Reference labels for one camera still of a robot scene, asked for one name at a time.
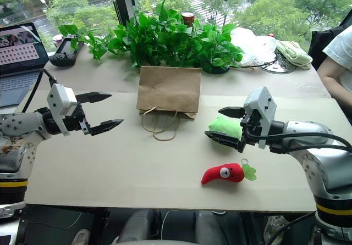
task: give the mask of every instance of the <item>white shirt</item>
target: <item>white shirt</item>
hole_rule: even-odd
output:
[[[352,93],[352,26],[336,36],[324,48],[323,52],[336,63],[347,68],[341,74],[339,81],[344,88]]]

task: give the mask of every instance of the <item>person's arm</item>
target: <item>person's arm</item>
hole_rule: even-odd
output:
[[[317,72],[330,95],[336,99],[339,104],[352,110],[352,93],[338,82],[338,78],[345,70],[347,70],[345,67],[336,63],[330,57],[327,57],[319,66]]]

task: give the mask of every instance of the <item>laptop keyboard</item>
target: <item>laptop keyboard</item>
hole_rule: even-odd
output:
[[[21,87],[29,87],[37,80],[38,75],[38,72],[32,72],[18,76],[3,77],[0,79],[0,90],[5,91]]]

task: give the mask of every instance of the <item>window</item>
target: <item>window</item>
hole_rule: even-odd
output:
[[[135,0],[137,7],[152,12],[161,0]],[[166,0],[178,11],[190,10],[203,22],[219,27],[236,23],[256,35],[273,33],[279,40],[299,42],[306,51],[312,30],[339,25],[352,0]]]
[[[0,0],[0,27],[33,22],[47,52],[55,52],[52,38],[59,25],[96,29],[104,35],[118,25],[112,0]]]

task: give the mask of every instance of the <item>black bag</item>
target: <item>black bag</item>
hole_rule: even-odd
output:
[[[321,32],[312,32],[312,41],[310,42],[308,55],[313,58],[312,66],[315,70],[318,70],[319,66],[326,58],[326,54],[323,53],[323,49],[327,47],[327,45],[346,28],[346,25],[341,25]]]

